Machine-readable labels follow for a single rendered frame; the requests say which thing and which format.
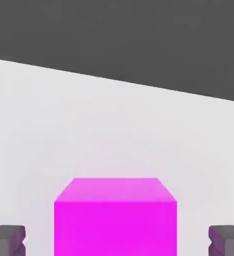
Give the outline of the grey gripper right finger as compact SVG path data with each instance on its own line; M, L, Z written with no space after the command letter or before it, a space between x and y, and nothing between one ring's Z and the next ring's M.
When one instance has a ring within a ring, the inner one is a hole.
M211 225L208 256L234 256L234 225Z

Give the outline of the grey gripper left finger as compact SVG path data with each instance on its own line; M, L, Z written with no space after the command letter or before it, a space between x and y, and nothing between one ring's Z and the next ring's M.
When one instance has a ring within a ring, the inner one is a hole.
M26 256L23 225L0 225L0 256Z

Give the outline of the small magenta cube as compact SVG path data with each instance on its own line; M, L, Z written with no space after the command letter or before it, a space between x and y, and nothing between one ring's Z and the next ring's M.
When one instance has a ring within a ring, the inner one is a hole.
M157 178L75 178L54 202L54 256L177 256L177 201Z

